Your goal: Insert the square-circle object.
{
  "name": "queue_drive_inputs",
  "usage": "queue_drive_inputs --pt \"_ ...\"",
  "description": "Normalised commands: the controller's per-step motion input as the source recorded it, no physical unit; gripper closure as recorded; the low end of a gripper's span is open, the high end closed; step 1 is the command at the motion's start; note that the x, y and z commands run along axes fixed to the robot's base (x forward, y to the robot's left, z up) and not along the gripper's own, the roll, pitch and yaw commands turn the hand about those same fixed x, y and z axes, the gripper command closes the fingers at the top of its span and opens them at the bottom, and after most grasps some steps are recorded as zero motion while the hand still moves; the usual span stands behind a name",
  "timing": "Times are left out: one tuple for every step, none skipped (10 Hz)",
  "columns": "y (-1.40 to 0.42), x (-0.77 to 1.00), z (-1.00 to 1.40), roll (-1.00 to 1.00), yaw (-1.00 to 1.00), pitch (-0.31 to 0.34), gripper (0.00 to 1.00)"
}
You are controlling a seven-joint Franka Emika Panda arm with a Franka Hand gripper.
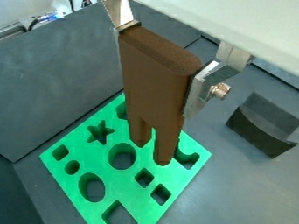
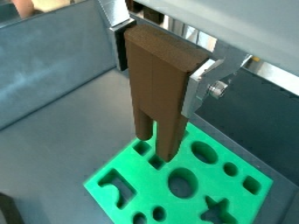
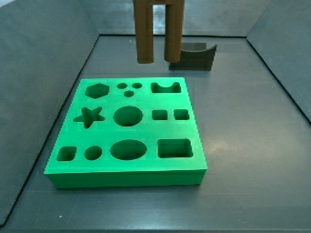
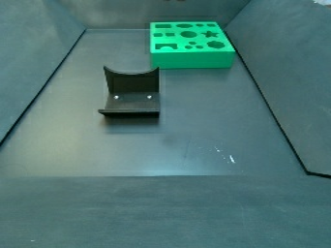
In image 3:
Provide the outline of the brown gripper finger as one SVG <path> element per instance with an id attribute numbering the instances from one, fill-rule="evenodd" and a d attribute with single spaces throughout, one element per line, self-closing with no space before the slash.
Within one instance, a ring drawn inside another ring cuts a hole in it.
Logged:
<path id="1" fill-rule="evenodd" d="M 148 0 L 132 0 L 137 62 L 153 62 L 153 9 Z"/>
<path id="2" fill-rule="evenodd" d="M 165 4 L 165 53 L 168 62 L 176 63 L 181 54 L 184 0 L 168 0 Z"/>

